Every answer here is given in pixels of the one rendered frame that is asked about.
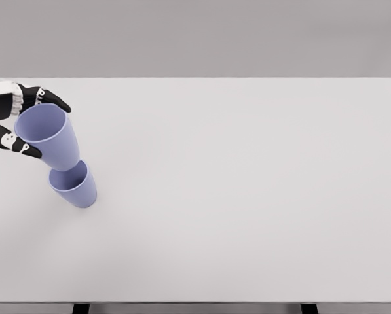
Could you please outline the lavender plastic cup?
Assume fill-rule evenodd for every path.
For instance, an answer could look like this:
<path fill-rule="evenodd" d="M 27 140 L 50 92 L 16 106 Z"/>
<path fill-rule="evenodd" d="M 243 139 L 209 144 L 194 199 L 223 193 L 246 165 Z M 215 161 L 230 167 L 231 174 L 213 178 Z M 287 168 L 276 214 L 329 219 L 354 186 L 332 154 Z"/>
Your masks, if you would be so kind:
<path fill-rule="evenodd" d="M 48 181 L 55 193 L 75 207 L 90 207 L 97 199 L 96 183 L 83 160 L 67 171 L 51 169 Z"/>
<path fill-rule="evenodd" d="M 67 171 L 80 160 L 79 145 L 68 114 L 55 104 L 42 103 L 25 110 L 14 130 L 41 151 L 41 160 L 56 171 Z"/>

